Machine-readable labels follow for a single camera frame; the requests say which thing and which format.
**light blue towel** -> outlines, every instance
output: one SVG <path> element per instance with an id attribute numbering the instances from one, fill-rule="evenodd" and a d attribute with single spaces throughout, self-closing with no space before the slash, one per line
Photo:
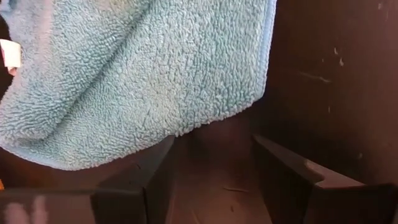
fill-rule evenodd
<path id="1" fill-rule="evenodd" d="M 276 0 L 9 1 L 22 67 L 0 146 L 29 161 L 98 166 L 264 93 Z"/>

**black surface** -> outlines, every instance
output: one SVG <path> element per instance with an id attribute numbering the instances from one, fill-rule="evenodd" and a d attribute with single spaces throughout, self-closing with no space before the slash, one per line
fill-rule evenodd
<path id="1" fill-rule="evenodd" d="M 9 40 L 8 27 L 4 19 L 0 16 L 0 39 Z M 8 86 L 11 85 L 12 75 L 8 75 L 7 68 L 4 66 L 2 54 L 0 54 L 0 100 L 5 94 Z"/>
<path id="2" fill-rule="evenodd" d="M 398 205 L 393 184 L 355 187 L 319 187 L 322 178 L 302 172 L 301 166 L 286 164 L 254 139 L 252 152 L 259 172 L 261 192 L 273 224 L 389 224 Z M 305 161 L 295 160 L 299 165 Z M 337 179 L 340 185 L 355 181 Z"/>
<path id="3" fill-rule="evenodd" d="M 165 223 L 176 157 L 174 137 L 162 143 L 162 149 L 147 149 L 137 163 L 98 185 L 100 189 L 134 192 L 134 196 L 122 200 L 112 195 L 92 196 L 97 223 L 117 223 L 119 216 L 121 223 Z"/>
<path id="4" fill-rule="evenodd" d="M 262 134 L 364 183 L 398 184 L 397 9 L 278 0 L 267 87 L 251 116 Z"/>

